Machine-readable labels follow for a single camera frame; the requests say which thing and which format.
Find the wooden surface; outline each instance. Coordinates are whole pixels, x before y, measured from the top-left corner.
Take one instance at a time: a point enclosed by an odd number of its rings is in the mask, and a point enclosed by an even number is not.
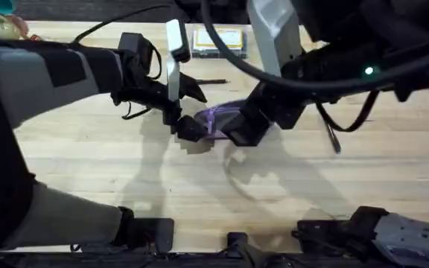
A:
[[[32,33],[57,41],[70,41],[91,25],[30,23]],[[260,66],[247,30],[249,62]],[[83,43],[114,48],[124,31],[144,34],[166,54],[165,27],[158,24],[108,25]],[[315,46],[305,34],[302,39],[307,49]],[[225,60],[192,60],[182,70],[231,82],[203,87],[209,106],[244,98],[256,84]],[[364,100],[345,98],[328,110],[347,125]],[[191,114],[205,108],[194,100],[182,107]],[[219,250],[233,231],[248,232],[263,249],[296,250],[290,230],[297,220],[346,219],[359,205],[429,221],[429,91],[407,103],[381,94],[362,129],[338,133],[339,156],[314,107],[294,130],[273,128],[259,147],[244,149],[228,141],[211,148],[178,141],[160,112],[123,121],[126,111],[100,95],[38,116],[16,134],[29,168],[51,187],[125,205],[139,217],[175,219],[176,251]]]

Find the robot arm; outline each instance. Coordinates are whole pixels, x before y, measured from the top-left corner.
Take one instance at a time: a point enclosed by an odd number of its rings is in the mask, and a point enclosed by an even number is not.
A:
[[[123,87],[121,57],[108,49],[22,42],[0,46],[0,98],[12,128],[38,114]]]

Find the wire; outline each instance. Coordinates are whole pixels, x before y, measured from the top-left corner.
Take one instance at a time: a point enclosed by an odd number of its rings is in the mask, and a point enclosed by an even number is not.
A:
[[[144,110],[142,110],[140,112],[137,112],[137,113],[135,113],[133,115],[130,115],[130,113],[132,112],[132,103],[128,102],[128,113],[126,115],[123,115],[122,119],[124,119],[124,120],[134,119],[134,118],[137,118],[139,116],[142,116],[142,115],[146,114],[147,112],[149,112],[151,110],[152,109],[150,107],[148,107],[148,108],[146,108],[146,109],[144,109]]]
[[[184,4],[182,1],[180,0],[174,0],[175,5],[182,10],[183,12],[186,13],[186,15],[188,16],[188,23],[192,22],[192,21],[197,21],[196,20],[196,16],[197,16],[197,11],[188,7],[186,4]]]
[[[69,246],[69,249],[71,250],[72,253],[74,253],[74,252],[78,252],[81,247],[82,247],[81,245],[74,245],[74,244],[72,244],[72,245]]]
[[[154,6],[151,6],[151,7],[142,8],[140,10],[130,11],[129,13],[125,13],[125,14],[120,15],[120,16],[116,16],[114,18],[111,18],[111,19],[108,19],[106,21],[103,21],[103,22],[99,23],[99,24],[97,24],[94,27],[91,27],[87,31],[84,31],[83,33],[81,33],[78,36],[76,36],[75,39],[74,39],[74,41],[72,41],[72,42],[79,43],[86,36],[90,35],[91,33],[95,32],[96,30],[98,30],[98,29],[102,28],[103,26],[108,25],[108,24],[110,24],[112,22],[117,22],[117,21],[119,21],[121,19],[125,19],[125,18],[128,18],[130,16],[134,16],[136,14],[140,14],[140,13],[147,12],[147,11],[150,11],[150,10],[155,10],[155,9],[159,9],[159,8],[167,8],[167,7],[171,7],[171,6],[168,5],[168,4],[158,4],[158,5],[154,5]]]
[[[162,55],[160,54],[158,49],[156,49],[155,45],[153,45],[152,43],[150,43],[150,44],[152,45],[152,49],[155,51],[156,59],[158,60],[159,71],[155,77],[149,77],[149,78],[151,80],[157,80],[162,76]]]
[[[272,74],[268,74],[267,72],[251,66],[234,55],[216,32],[210,15],[210,7],[211,4],[209,3],[209,0],[201,0],[203,24],[205,25],[206,31],[208,32],[208,35],[212,39],[213,43],[216,45],[217,49],[219,49],[221,53],[224,54],[226,59],[230,61],[231,64],[246,74],[260,80],[261,82],[278,86],[280,89],[289,89],[291,91],[307,93],[313,96],[316,96],[319,93],[332,95],[334,92],[337,94],[354,94],[369,91],[378,86],[384,86],[385,83],[391,82],[392,80],[399,79],[400,77],[403,77],[407,74],[421,71],[422,69],[429,67],[429,55],[427,55],[405,63],[402,66],[391,68],[390,70],[377,74],[374,77],[370,77],[369,79],[357,78],[329,82],[302,82],[296,80],[287,80]]]
[[[332,129],[339,132],[351,133],[351,132],[354,132],[355,130],[358,130],[360,127],[362,127],[363,123],[365,123],[365,121],[368,119],[379,93],[380,92],[376,90],[370,92],[358,117],[355,119],[354,123],[347,128],[342,128],[341,126],[339,126],[339,124],[337,124],[334,121],[334,119],[332,119],[332,117],[327,113],[327,111],[325,110],[324,106],[321,103],[316,103],[316,107],[317,107],[317,110],[319,110],[319,113],[322,116],[322,119],[324,119],[325,123],[329,125]]]

